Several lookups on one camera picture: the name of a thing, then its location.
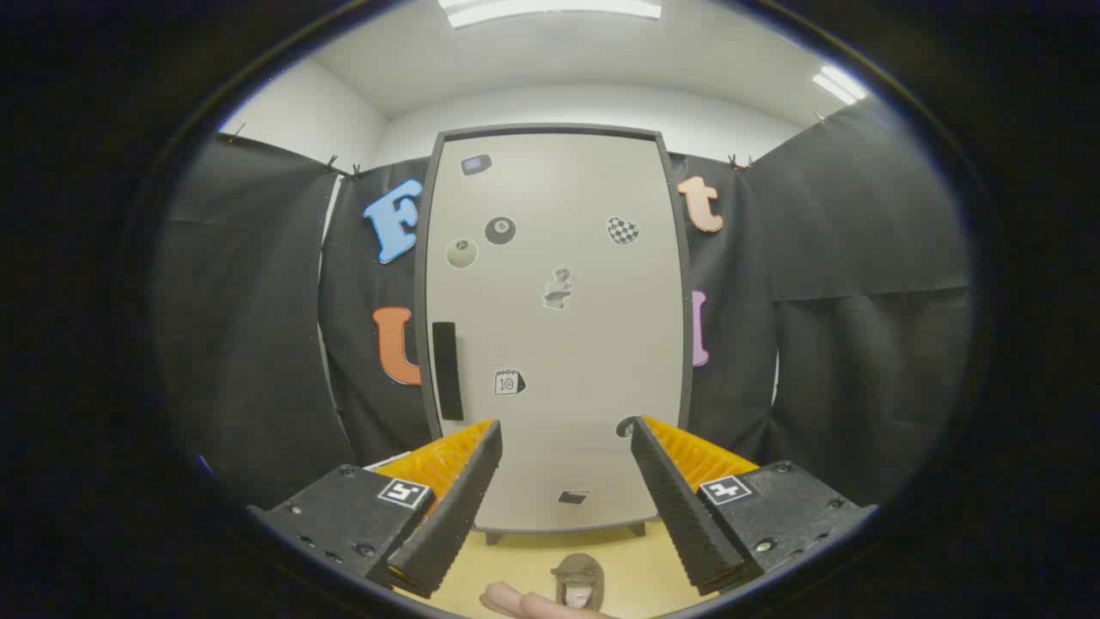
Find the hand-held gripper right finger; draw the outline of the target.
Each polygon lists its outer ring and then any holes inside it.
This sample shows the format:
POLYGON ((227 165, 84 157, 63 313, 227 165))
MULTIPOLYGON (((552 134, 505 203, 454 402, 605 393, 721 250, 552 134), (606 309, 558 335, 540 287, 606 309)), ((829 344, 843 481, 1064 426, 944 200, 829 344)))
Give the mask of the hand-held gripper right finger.
POLYGON ((798 463, 755 465, 648 416, 630 419, 630 451, 688 581, 704 596, 794 567, 877 509, 798 463))

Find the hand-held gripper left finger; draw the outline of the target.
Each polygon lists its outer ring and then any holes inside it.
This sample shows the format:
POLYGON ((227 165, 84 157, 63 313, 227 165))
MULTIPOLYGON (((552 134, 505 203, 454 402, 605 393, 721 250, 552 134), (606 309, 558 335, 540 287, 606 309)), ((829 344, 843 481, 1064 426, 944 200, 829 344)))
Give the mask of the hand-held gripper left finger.
POLYGON ((502 455, 501 423, 483 420, 373 468, 342 463, 251 513, 344 581, 427 599, 468 540, 502 455))

